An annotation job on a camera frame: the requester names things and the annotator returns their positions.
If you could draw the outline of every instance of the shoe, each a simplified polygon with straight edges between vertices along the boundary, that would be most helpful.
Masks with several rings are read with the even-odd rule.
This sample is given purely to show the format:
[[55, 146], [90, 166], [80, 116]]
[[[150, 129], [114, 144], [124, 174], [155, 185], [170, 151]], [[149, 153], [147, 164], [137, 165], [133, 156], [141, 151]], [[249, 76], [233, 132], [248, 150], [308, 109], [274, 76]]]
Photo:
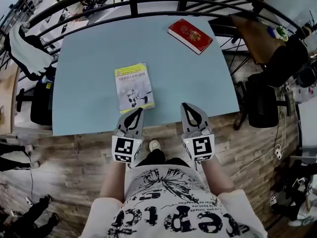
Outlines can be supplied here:
[[294, 220], [294, 221], [289, 221], [288, 225], [290, 227], [300, 227], [303, 224], [302, 220]]
[[52, 197], [47, 194], [47, 195], [44, 196], [44, 199], [47, 200], [48, 203], [50, 203], [51, 200], [52, 200]]
[[38, 169], [40, 167], [40, 162], [35, 161], [31, 163], [31, 169]]
[[31, 153], [34, 151], [33, 145], [26, 145], [25, 146], [25, 152], [27, 153], [28, 157], [31, 156]]
[[161, 150], [160, 144], [157, 140], [152, 140], [149, 144], [149, 148], [150, 148], [150, 152], [153, 152], [155, 149]]
[[53, 213], [52, 216], [49, 218], [49, 224], [52, 226], [57, 226], [59, 223], [59, 216], [56, 213]]
[[276, 196], [273, 194], [272, 197], [271, 197], [271, 202], [270, 202], [270, 205], [274, 205], [277, 203], [277, 200], [276, 200]]
[[11, 214], [12, 217], [14, 217], [16, 219], [18, 218], [18, 214], [17, 214], [16, 211], [11, 211], [10, 214]]

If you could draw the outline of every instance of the black pants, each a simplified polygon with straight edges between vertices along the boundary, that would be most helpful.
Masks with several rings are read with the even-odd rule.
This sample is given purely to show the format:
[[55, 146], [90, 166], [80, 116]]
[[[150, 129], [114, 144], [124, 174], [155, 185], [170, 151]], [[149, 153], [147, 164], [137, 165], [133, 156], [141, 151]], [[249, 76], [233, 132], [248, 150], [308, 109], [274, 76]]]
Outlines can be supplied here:
[[172, 165], [180, 165], [180, 166], [186, 166], [187, 163], [180, 158], [173, 158], [168, 161], [165, 161], [165, 155], [160, 149], [155, 149], [153, 152], [149, 153], [149, 155], [141, 161], [137, 167], [139, 166], [146, 166], [146, 165], [162, 165], [162, 164], [172, 164]]
[[302, 192], [298, 192], [296, 195], [296, 198], [294, 198], [293, 200], [296, 204], [294, 206], [273, 204], [272, 209], [273, 209], [274, 213], [281, 214], [281, 215], [289, 218], [291, 221], [297, 220], [297, 215], [298, 215], [299, 209], [301, 208], [302, 204], [306, 200], [305, 194]]
[[49, 202], [45, 198], [41, 198], [40, 202], [34, 204], [27, 213], [9, 227], [7, 231], [9, 236], [18, 235], [21, 238], [44, 238], [48, 236], [54, 227], [50, 221], [39, 228], [34, 228], [33, 226], [34, 221], [41, 216], [48, 206]]
[[[11, 152], [25, 152], [25, 147], [21, 145], [9, 145], [5, 143], [0, 143], [0, 156], [5, 153]], [[11, 161], [0, 157], [0, 171], [7, 171], [12, 169], [30, 169], [29, 163], [21, 163], [17, 161]]]

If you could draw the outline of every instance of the book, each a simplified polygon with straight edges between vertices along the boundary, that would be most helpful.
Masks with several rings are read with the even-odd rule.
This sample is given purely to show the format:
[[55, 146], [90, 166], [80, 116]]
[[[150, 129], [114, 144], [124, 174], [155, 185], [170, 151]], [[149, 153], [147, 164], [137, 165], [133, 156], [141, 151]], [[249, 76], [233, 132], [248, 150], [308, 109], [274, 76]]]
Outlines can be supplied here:
[[145, 63], [114, 70], [120, 113], [154, 108], [154, 98]]
[[183, 18], [172, 24], [168, 33], [199, 55], [212, 43], [211, 37]]

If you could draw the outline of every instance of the chair leg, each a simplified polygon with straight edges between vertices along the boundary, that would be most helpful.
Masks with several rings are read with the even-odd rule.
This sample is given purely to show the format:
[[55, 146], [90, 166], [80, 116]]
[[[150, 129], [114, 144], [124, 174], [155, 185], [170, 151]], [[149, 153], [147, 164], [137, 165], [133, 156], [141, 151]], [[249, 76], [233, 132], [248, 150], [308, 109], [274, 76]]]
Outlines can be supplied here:
[[248, 115], [248, 110], [247, 110], [247, 109], [244, 109], [239, 124], [237, 125], [237, 124], [235, 123], [235, 124], [233, 125], [234, 130], [239, 130], [239, 129], [240, 129], [242, 123], [243, 123], [243, 122], [245, 121], [245, 119], [247, 118], [247, 115]]

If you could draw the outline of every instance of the metal railing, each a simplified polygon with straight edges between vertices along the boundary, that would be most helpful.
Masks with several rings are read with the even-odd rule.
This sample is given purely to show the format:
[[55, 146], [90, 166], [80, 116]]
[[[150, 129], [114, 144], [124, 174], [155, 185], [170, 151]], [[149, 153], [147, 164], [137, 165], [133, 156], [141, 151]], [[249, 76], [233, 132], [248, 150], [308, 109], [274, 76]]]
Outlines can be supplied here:
[[42, 0], [18, 0], [15, 5], [0, 19], [0, 64], [6, 64], [8, 54], [3, 52], [3, 43], [12, 26], [17, 22], [27, 21]]
[[[43, 12], [39, 13], [38, 15], [34, 16], [29, 22], [30, 22], [30, 27], [33, 27], [37, 24], [39, 24], [41, 21], [45, 20], [46, 18], [48, 18], [49, 16], [51, 16], [52, 14], [65, 9], [66, 7], [73, 5], [75, 3], [81, 2], [83, 0], [62, 0], [54, 5], [52, 5], [51, 7], [47, 8], [46, 10], [44, 10]], [[157, 12], [145, 12], [145, 13], [139, 13], [138, 12], [138, 4], [142, 4], [145, 2], [157, 2], [157, 1], [176, 1], [178, 2], [178, 6], [177, 6], [177, 10], [175, 11], [157, 11]], [[293, 22], [291, 19], [289, 19], [287, 16], [285, 16], [283, 13], [281, 13], [280, 11], [278, 11], [277, 9], [275, 9], [274, 7], [272, 7], [271, 5], [261, 1], [261, 0], [244, 0], [248, 3], [252, 3], [255, 5], [258, 5], [262, 8], [265, 8], [266, 10], [270, 11], [271, 13], [279, 16], [280, 18], [284, 19], [286, 22], [290, 23], [293, 27], [295, 27], [296, 29], [301, 29], [300, 26], [298, 26], [295, 22]], [[188, 2], [193, 2], [194, 4], [191, 4], [189, 6], [187, 6]], [[68, 33], [62, 34], [59, 37], [54, 38], [53, 40], [50, 40], [48, 42], [46, 42], [44, 44], [45, 47], [63, 39], [65, 36], [68, 36], [70, 34], [73, 34], [75, 32], [79, 32], [81, 30], [87, 29], [87, 28], [91, 28], [97, 25], [101, 25], [101, 24], [105, 24], [105, 23], [109, 23], [109, 22], [114, 22], [114, 21], [119, 21], [119, 20], [123, 20], [123, 19], [129, 19], [129, 18], [136, 18], [136, 17], [148, 17], [148, 16], [156, 16], [156, 15], [193, 15], [193, 16], [208, 16], [208, 17], [215, 17], [215, 18], [228, 18], [228, 15], [222, 15], [222, 14], [217, 14], [217, 13], [212, 13], [212, 11], [218, 10], [219, 8], [232, 8], [238, 11], [241, 11], [243, 13], [246, 13], [250, 16], [257, 16], [260, 17], [262, 19], [265, 19], [267, 21], [270, 21], [276, 25], [280, 25], [280, 23], [275, 22], [267, 17], [264, 17], [262, 15], [257, 15], [255, 14], [253, 11], [250, 10], [246, 10], [243, 9], [241, 7], [238, 7], [237, 4], [230, 4], [227, 3], [227, 1], [222, 1], [219, 2], [219, 0], [128, 0], [128, 1], [122, 1], [122, 2], [117, 2], [117, 3], [113, 3], [113, 4], [107, 4], [107, 5], [103, 5], [99, 8], [94, 8], [91, 10], [87, 10], [83, 13], [79, 13], [76, 14], [70, 18], [67, 18], [57, 24], [55, 24], [54, 26], [46, 29], [45, 31], [41, 32], [38, 36], [43, 36], [44, 34], [50, 32], [51, 30], [64, 25], [70, 21], [73, 21], [75, 19], [81, 18], [83, 16], [89, 16], [95, 12], [98, 11], [103, 11], [109, 8], [115, 8], [115, 7], [119, 7], [119, 6], [124, 6], [124, 5], [130, 5], [130, 15], [126, 15], [126, 16], [120, 16], [120, 17], [116, 17], [116, 18], [111, 18], [111, 19], [106, 19], [106, 20], [102, 20], [99, 22], [95, 22], [93, 24], [89, 24], [86, 25], [84, 27], [81, 27], [79, 29], [70, 31]], [[206, 11], [201, 11], [200, 9], [195, 9], [193, 11], [190, 11], [188, 9], [192, 9], [195, 8], [199, 5], [204, 5], [204, 6], [210, 6], [213, 7], [213, 9], [209, 10], [208, 12]], [[57, 54], [60, 51], [60, 49], [54, 50], [53, 52], [51, 52], [51, 54]]]

